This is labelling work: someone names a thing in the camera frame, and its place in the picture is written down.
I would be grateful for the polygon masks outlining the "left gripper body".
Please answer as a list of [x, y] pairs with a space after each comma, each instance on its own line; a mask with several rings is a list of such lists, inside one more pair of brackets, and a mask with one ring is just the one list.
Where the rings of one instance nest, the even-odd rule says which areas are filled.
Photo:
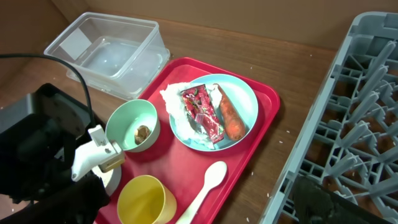
[[1, 127], [1, 174], [69, 171], [72, 180], [75, 149], [75, 135], [54, 119], [28, 116], [8, 128]]

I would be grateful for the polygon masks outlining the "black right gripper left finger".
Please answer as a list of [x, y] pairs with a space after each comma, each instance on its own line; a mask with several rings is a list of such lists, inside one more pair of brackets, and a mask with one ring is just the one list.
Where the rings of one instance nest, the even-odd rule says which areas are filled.
[[39, 173], [31, 170], [1, 174], [1, 193], [15, 203], [33, 203], [1, 223], [93, 223], [99, 209], [110, 202], [101, 178], [88, 174], [77, 182], [70, 172]]

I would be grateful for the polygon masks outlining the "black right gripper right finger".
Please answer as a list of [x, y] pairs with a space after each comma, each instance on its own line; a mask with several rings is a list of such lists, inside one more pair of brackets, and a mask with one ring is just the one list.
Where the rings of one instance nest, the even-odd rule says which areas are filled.
[[292, 196], [300, 224], [389, 224], [306, 177], [295, 179]]

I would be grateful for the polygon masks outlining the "yellow plastic cup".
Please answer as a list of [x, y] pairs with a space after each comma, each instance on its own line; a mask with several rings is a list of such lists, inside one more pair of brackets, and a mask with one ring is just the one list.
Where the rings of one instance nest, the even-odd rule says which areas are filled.
[[121, 223], [163, 224], [173, 219], [177, 201], [156, 177], [140, 175], [130, 180], [119, 194], [117, 214]]

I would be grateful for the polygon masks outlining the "brown food scrap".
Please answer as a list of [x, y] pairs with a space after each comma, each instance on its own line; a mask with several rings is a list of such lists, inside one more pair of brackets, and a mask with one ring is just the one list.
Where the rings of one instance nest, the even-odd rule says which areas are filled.
[[135, 132], [134, 132], [134, 141], [137, 145], [143, 143], [151, 134], [151, 130], [145, 126], [145, 125], [141, 125], [139, 126]]

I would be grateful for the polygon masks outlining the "mint green bowl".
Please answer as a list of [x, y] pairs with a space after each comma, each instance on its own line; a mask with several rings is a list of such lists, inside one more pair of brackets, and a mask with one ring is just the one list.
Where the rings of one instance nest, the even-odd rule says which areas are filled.
[[[152, 132], [141, 144], [134, 141], [134, 132], [141, 126]], [[150, 148], [160, 134], [160, 121], [155, 106], [147, 100], [131, 100], [117, 108], [106, 125], [106, 137], [116, 141], [122, 150], [142, 152]]]

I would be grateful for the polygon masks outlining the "white plastic spoon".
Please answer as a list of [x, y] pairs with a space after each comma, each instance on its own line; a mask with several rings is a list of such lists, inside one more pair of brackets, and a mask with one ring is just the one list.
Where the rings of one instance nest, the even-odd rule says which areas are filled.
[[219, 186], [226, 176], [228, 166], [223, 161], [217, 161], [207, 168], [204, 184], [193, 202], [177, 220], [176, 224], [191, 224], [204, 199], [213, 188]]

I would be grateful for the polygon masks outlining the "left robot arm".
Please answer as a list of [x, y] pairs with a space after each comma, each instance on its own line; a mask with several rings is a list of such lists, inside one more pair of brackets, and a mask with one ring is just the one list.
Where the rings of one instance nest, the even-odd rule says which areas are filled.
[[46, 83], [1, 110], [1, 193], [42, 200], [71, 185], [75, 150], [89, 141], [87, 106]]

